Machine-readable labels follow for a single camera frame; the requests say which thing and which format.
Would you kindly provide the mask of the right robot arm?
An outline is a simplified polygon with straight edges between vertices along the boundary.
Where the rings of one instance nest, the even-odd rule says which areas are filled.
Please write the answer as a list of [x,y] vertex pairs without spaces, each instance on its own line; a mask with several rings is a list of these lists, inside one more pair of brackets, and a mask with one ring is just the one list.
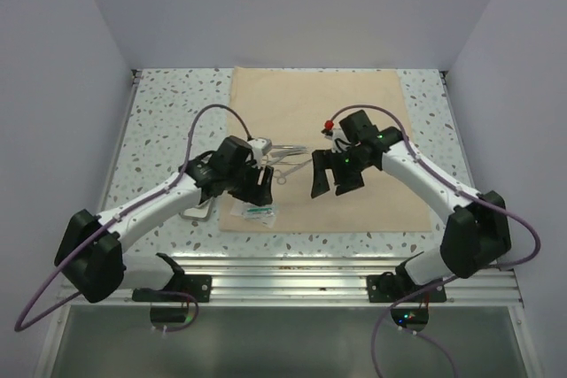
[[494,191],[482,194],[435,166],[409,141],[401,124],[379,129],[359,110],[338,124],[326,121],[322,134],[331,146],[312,154],[312,197],[360,189],[363,171],[374,167],[403,183],[444,222],[438,248],[378,277],[377,290],[387,299],[415,300],[427,285],[451,276],[469,278],[510,250],[503,198]]

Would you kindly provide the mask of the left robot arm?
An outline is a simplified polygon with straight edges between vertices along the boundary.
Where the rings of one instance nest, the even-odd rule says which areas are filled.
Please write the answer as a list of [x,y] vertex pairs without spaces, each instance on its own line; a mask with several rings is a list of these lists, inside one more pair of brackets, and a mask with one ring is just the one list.
[[271,204],[274,169],[261,163],[271,148],[269,139],[228,136],[217,150],[181,165],[178,173],[134,200],[97,214],[77,212],[55,266],[91,303],[117,289],[140,290],[153,301],[183,297],[190,291],[190,278],[172,257],[156,253],[139,258],[128,250],[158,225],[224,193],[248,204]]

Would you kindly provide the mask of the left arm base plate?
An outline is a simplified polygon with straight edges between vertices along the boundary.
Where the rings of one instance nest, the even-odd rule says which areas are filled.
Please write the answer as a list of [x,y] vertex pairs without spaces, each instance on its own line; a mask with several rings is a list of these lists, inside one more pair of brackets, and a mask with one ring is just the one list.
[[135,289],[132,300],[137,303],[181,303],[192,297],[198,303],[208,303],[213,277],[208,274],[177,275],[164,289]]

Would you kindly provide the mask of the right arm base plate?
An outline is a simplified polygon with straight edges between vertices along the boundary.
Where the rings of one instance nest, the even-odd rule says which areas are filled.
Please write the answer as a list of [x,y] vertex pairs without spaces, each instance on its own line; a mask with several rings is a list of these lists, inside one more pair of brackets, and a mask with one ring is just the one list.
[[[392,272],[368,275],[366,277],[366,290],[370,303],[394,303],[403,297],[420,290],[409,278],[403,278]],[[412,297],[408,303],[424,304],[445,303],[447,294],[443,286],[437,286],[427,293]]]

